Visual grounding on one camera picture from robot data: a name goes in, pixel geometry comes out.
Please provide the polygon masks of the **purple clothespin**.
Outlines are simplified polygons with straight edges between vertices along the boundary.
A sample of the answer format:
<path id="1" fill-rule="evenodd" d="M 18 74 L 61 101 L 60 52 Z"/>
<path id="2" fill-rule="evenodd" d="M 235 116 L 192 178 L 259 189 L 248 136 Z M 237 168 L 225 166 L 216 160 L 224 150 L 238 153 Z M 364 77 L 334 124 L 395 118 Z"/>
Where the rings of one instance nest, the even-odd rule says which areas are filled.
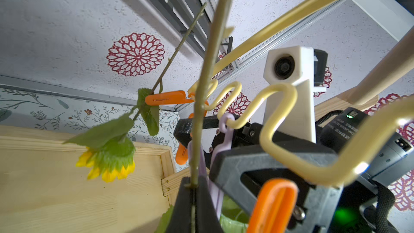
<path id="1" fill-rule="evenodd" d="M 226 126 L 227 121 L 235 121 L 235 117 L 231 113 L 225 113 L 222 115 L 222 117 L 219 120 L 219 131 L 224 133 L 224 141 L 220 143 L 212 152 L 212 158 L 210 163 L 210 169 L 213 168 L 217 162 L 216 157 L 220 152 L 229 151 L 232 147 L 232 139 L 234 135 L 234 129 L 230 126 Z M 222 213 L 222 205 L 223 205 L 223 198 L 224 198 L 224 192 L 219 189 L 218 186 L 216 186 L 212 180 L 211 176 L 209 176 L 209 193 L 211 196 L 212 204 L 215 209 L 215 213 L 217 215 L 218 220 L 221 218 Z"/>

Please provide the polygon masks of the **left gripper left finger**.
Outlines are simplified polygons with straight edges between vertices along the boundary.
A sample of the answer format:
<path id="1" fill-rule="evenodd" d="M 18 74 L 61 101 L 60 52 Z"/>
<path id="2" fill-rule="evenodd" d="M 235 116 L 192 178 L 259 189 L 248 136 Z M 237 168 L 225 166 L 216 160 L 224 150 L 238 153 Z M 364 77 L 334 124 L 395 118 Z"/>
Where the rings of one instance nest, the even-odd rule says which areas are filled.
<path id="1" fill-rule="evenodd" d="M 190 233 L 192 208 L 194 204 L 194 189 L 190 184 L 190 177 L 181 180 L 179 193 L 172 212 L 166 233 Z"/>

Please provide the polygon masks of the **red artificial flower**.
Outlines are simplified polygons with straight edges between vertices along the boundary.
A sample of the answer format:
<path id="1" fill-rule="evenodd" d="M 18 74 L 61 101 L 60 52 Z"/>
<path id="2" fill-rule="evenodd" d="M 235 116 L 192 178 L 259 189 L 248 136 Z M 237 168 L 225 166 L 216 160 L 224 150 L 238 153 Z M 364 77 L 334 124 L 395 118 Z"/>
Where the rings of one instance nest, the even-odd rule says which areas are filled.
<path id="1" fill-rule="evenodd" d="M 204 104 L 208 95 L 210 80 L 216 71 L 214 71 L 213 66 L 216 61 L 217 52 L 219 50 L 220 44 L 224 39 L 225 29 L 227 19 L 230 13 L 232 5 L 232 0 L 219 0 L 215 15 L 213 18 L 213 23 L 210 30 L 210 36 L 208 40 L 207 51 L 205 54 L 202 71 L 198 80 L 198 85 L 196 87 L 195 93 L 195 103 L 194 103 L 194 118 L 193 118 L 193 140 L 192 140 L 192 158 L 190 160 L 190 184 L 194 189 L 198 186 L 198 177 L 205 176 L 200 172 L 201 164 L 201 136 L 203 130 L 203 121 L 204 121 Z M 193 204 L 192 208 L 192 218 L 191 218 L 191 233 L 195 233 L 195 205 Z"/>

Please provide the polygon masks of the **yellow artificial flower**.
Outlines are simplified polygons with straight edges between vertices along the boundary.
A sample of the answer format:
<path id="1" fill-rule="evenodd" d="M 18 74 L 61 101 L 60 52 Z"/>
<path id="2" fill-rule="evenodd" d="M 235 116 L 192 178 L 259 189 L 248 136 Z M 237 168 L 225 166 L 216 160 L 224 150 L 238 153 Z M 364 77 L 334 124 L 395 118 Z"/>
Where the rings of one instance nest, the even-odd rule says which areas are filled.
<path id="1" fill-rule="evenodd" d="M 159 94 L 162 94 L 162 80 L 184 42 L 196 26 L 197 21 L 203 15 L 206 6 L 206 3 L 203 4 L 198 14 L 195 15 L 153 88 L 140 88 L 138 90 L 137 103 L 129 112 L 63 142 L 64 145 L 74 144 L 86 148 L 75 166 L 91 169 L 87 176 L 88 180 L 100 177 L 104 182 L 110 183 L 116 179 L 126 179 L 135 171 L 134 155 L 136 147 L 128 137 L 128 133 L 134 127 L 138 117 L 142 117 L 148 132 L 152 135 L 158 134 L 160 109 L 158 105 L 151 106 L 147 104 L 146 98 L 155 96 L 154 92 L 157 88 Z"/>

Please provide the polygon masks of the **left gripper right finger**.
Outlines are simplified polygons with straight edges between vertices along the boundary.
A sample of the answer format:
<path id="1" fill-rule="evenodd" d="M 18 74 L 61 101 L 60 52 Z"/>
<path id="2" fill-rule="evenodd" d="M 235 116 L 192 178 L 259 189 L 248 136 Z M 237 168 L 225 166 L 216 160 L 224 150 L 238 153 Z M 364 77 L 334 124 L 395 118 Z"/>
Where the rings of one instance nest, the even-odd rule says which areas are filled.
<path id="1" fill-rule="evenodd" d="M 198 177 L 194 205 L 196 233 L 223 233 L 210 196 L 208 179 L 205 176 Z"/>

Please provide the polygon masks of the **wooden clothes rack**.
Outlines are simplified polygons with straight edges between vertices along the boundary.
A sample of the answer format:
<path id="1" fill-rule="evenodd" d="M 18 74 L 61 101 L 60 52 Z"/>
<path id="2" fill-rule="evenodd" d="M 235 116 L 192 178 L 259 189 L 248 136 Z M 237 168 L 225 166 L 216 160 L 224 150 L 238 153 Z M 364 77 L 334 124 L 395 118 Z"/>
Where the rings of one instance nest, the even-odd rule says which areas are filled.
<path id="1" fill-rule="evenodd" d="M 110 183 L 77 167 L 85 147 L 67 138 L 128 112 L 125 105 L 1 89 L 1 232 L 152 233 L 169 207 L 161 181 L 178 142 L 179 115 L 161 112 L 159 135 L 142 119 L 130 138 L 135 171 Z"/>

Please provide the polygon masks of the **yellow wavy clothes hanger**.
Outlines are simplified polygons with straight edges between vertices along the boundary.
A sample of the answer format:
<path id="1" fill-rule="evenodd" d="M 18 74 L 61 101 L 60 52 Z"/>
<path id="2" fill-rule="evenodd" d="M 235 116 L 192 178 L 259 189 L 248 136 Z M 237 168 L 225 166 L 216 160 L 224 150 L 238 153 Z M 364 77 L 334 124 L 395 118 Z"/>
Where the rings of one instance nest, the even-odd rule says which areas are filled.
<path id="1" fill-rule="evenodd" d="M 306 0 L 300 3 L 295 8 L 291 9 L 286 14 L 282 15 L 271 24 L 247 39 L 239 47 L 230 52 L 225 58 L 219 62 L 215 62 L 213 66 L 214 71 L 218 73 L 238 57 L 244 55 L 260 43 L 269 39 L 271 36 L 308 17 L 321 8 L 333 3 L 334 1 L 336 0 Z M 231 28 L 226 27 L 224 37 L 229 35 L 230 32 Z M 352 90 L 351 94 L 348 96 L 348 102 L 356 105 L 363 104 L 365 101 L 371 99 L 374 92 L 384 86 L 387 82 L 393 83 L 396 80 L 400 79 L 404 74 L 412 70 L 414 67 L 414 50 L 412 48 L 412 43 L 413 40 L 411 39 L 410 35 L 406 34 L 405 37 L 400 40 L 400 42 L 390 51 L 389 55 L 391 57 L 391 60 L 382 60 L 373 70 L 372 74 L 367 76 L 362 83 L 360 83 L 356 88 L 354 88 L 354 90 Z M 195 94 L 197 85 L 198 81 L 189 89 L 189 92 Z M 210 81 L 207 97 L 209 96 L 209 93 L 214 90 L 215 87 L 212 86 Z M 251 105 L 243 113 L 243 115 L 237 120 L 230 122 L 229 126 L 233 129 L 239 129 L 243 127 L 250 120 L 251 116 L 257 111 L 260 105 L 267 98 L 278 92 L 283 93 L 283 98 L 267 122 L 270 121 L 275 113 L 280 114 L 282 112 L 286 112 L 287 118 L 296 105 L 298 92 L 293 85 L 281 83 L 270 85 L 260 91 L 260 93 L 252 101 Z M 414 107 L 414 99 L 413 97 L 408 97 L 389 106 Z"/>

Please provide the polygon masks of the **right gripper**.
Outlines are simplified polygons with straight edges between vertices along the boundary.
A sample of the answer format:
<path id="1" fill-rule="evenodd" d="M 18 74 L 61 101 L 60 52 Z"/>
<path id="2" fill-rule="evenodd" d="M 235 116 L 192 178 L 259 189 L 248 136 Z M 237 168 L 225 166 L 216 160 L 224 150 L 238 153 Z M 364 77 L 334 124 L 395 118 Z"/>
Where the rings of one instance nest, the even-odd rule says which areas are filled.
<path id="1" fill-rule="evenodd" d="M 342 188 L 330 187 L 354 182 L 396 128 L 414 118 L 414 108 L 386 106 L 366 118 L 328 167 L 315 166 L 272 141 L 285 118 L 286 112 L 275 113 L 265 124 L 261 147 L 237 147 L 212 156 L 212 185 L 247 214 L 249 233 L 328 232 L 342 194 Z"/>

